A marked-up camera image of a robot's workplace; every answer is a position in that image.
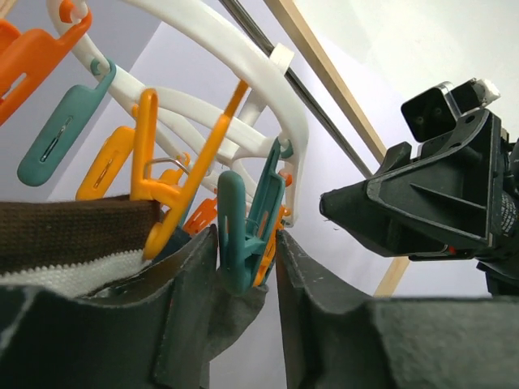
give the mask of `metal wire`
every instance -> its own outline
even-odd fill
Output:
[[[243,31],[256,43],[256,45],[267,55],[270,56],[274,50],[274,45],[261,31],[260,27],[247,13],[245,8],[239,0],[220,0],[221,5],[233,16],[233,19],[243,29]],[[315,118],[319,121],[321,126],[330,134],[335,143],[341,148],[341,150],[348,156],[348,158],[354,163],[355,167],[362,173],[365,178],[370,177],[371,171],[364,164],[364,161],[357,154],[354,148],[346,140],[344,135],[339,131],[337,126],[333,123],[332,119],[324,112],[319,103],[314,99],[308,89],[301,82],[299,77],[294,73],[292,69],[288,69],[285,73],[285,78],[288,80],[292,89],[299,96],[305,106],[312,112]]]
[[[154,164],[163,164],[165,162],[172,162],[176,164],[185,174],[189,175],[189,171],[186,169],[186,166],[182,165],[182,162],[175,158],[156,158],[154,160],[149,160],[144,164],[144,178],[149,178],[149,168]]]

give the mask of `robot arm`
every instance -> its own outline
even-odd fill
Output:
[[[505,283],[519,293],[519,147],[485,108],[497,97],[472,79],[404,103],[418,156],[408,143],[389,148],[373,177],[323,194],[321,213],[379,255],[476,258],[489,292],[504,293],[497,284]]]

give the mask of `orange clothespin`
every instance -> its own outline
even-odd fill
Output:
[[[217,217],[217,204],[217,197],[214,199],[205,199],[184,224],[183,230],[192,236],[205,229],[211,224],[214,218]]]
[[[131,110],[132,117],[137,118],[138,112],[138,105],[134,105]],[[135,130],[128,126],[120,126],[113,132],[97,153],[96,159],[93,161],[92,166],[90,166],[83,182],[81,182],[75,194],[76,200],[103,198],[127,161],[128,156],[130,156],[133,150],[134,140]],[[187,174],[186,166],[191,162],[191,156],[187,152],[184,152],[183,165],[180,160],[180,156],[177,156],[176,160],[168,158],[168,162],[174,162],[180,169],[165,170],[158,181],[170,186],[177,185],[182,175],[184,173]]]
[[[292,184],[292,176],[290,174],[286,174],[283,170],[280,170],[279,175],[285,179],[285,186],[290,186],[290,184]],[[277,231],[285,229],[285,225],[283,224],[283,217],[290,216],[291,213],[292,212],[289,208],[282,205],[280,206],[279,212],[277,213],[276,225],[274,226],[274,230],[268,239],[267,249],[265,250],[265,254],[261,259],[261,264],[259,265],[256,278],[254,279],[254,286],[260,286],[267,280],[268,274],[272,270],[272,266],[274,264],[274,255],[276,254],[276,233]]]
[[[0,19],[0,126],[31,96],[92,25],[90,11],[79,23],[72,24],[73,8],[70,0],[63,0],[59,7],[61,21],[71,24],[59,39],[40,28],[21,33],[7,20]]]
[[[173,235],[204,179],[209,165],[217,154],[225,133],[229,129],[229,124],[247,89],[247,83],[240,81],[229,104],[212,128],[211,134],[208,136],[182,187],[178,185],[169,186],[151,178],[152,164],[157,162],[153,159],[153,148],[157,130],[158,96],[157,91],[151,88],[144,90],[141,94],[135,128],[130,199],[156,200],[169,207],[162,223],[155,223],[152,227],[144,247],[143,256],[145,259],[155,258],[164,248],[169,237]]]

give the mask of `white plastic hanger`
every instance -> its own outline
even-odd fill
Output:
[[[218,162],[242,175],[249,195],[254,194],[252,188],[255,189],[255,182],[239,160],[252,156],[267,156],[273,138],[265,137],[251,125],[264,109],[263,105],[271,108],[281,124],[282,131],[278,137],[281,145],[286,147],[290,141],[293,149],[292,156],[285,161],[285,170],[293,178],[293,184],[286,191],[287,205],[292,210],[286,222],[287,226],[293,225],[298,216],[298,183],[301,179],[308,143],[307,120],[302,103],[282,74],[293,54],[288,55],[289,50],[278,46],[276,55],[279,55],[280,59],[277,60],[273,56],[273,60],[270,60],[235,26],[200,0],[123,1],[155,15],[199,43],[223,61],[240,79],[246,81],[254,91],[254,94],[247,99],[247,106],[244,106],[238,118],[231,122],[227,140],[217,154]],[[47,0],[47,7],[54,26],[60,34],[63,34],[68,26],[59,19],[60,2],[61,0]],[[85,2],[79,0],[72,0],[72,2],[76,5],[77,17],[86,15],[88,8]],[[87,69],[93,58],[97,58],[101,66],[105,65],[108,69],[104,55],[87,35],[76,45],[73,53]],[[131,113],[133,104],[139,100],[144,88],[145,86],[139,80],[118,67],[109,93],[128,113]],[[163,87],[155,87],[155,89],[159,94],[161,105],[159,120],[180,136],[195,152],[198,152],[205,139],[186,118],[212,127],[221,109],[173,89]],[[163,149],[168,147],[177,149],[166,134],[161,134],[157,138]],[[216,187],[217,175],[218,173],[213,170],[206,177],[204,185],[209,189],[210,186]]]

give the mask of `yellow clothespin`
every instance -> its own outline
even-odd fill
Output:
[[[136,118],[138,107],[135,105],[132,115]],[[105,141],[103,147],[93,161],[92,166],[79,186],[75,194],[76,200],[102,199],[106,191],[114,182],[119,171],[127,161],[133,150],[135,130],[127,126],[120,126]],[[159,178],[159,181],[168,185],[177,185],[183,173],[187,173],[186,166],[189,165],[191,157],[184,152],[183,165],[180,165],[180,156],[174,161],[180,169],[167,169]]]
[[[156,163],[153,159],[153,148],[157,130],[158,96],[157,91],[151,88],[142,93],[135,128],[130,199],[156,200],[169,207],[162,223],[155,223],[152,227],[144,247],[145,259],[155,258],[177,228],[208,171],[209,165],[217,154],[229,124],[247,89],[247,83],[240,81],[225,111],[213,127],[183,187],[169,186],[151,178],[151,167],[152,164]]]

